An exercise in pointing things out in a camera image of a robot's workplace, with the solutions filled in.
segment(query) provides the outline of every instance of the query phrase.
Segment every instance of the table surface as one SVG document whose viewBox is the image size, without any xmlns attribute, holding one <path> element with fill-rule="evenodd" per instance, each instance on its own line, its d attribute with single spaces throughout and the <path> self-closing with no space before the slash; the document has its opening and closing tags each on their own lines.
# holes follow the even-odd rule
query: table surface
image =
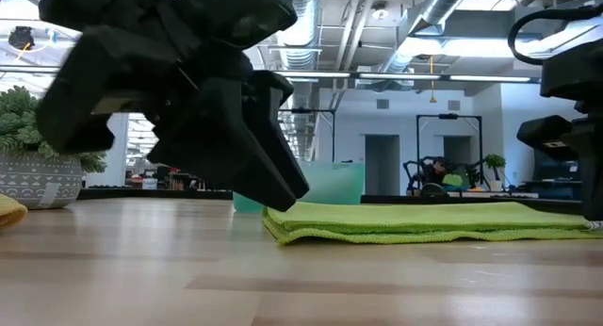
<svg viewBox="0 0 603 326">
<path fill-rule="evenodd" d="M 2 326 L 603 325 L 601 241 L 279 247 L 230 202 L 119 199 L 0 234 Z"/>
</svg>

